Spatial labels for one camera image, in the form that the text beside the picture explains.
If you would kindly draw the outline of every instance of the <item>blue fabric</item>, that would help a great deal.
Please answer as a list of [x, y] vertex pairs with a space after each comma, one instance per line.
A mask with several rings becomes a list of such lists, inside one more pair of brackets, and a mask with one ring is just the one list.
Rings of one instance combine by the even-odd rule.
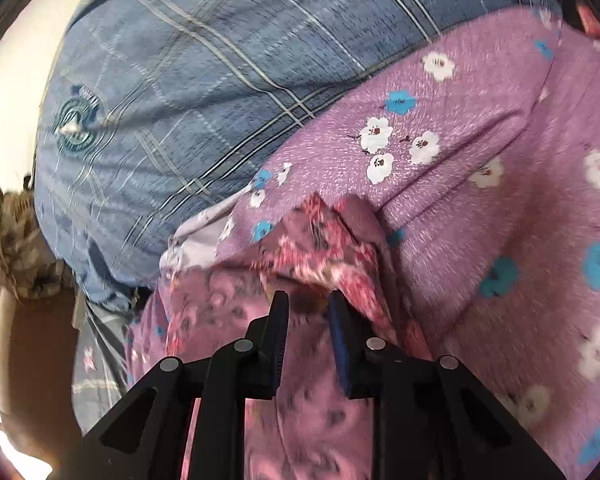
[[558, 10], [556, 0], [87, 0], [42, 107], [42, 231], [92, 301], [126, 308], [131, 287], [153, 286], [176, 227], [245, 186], [295, 129], [440, 32], [518, 3]]

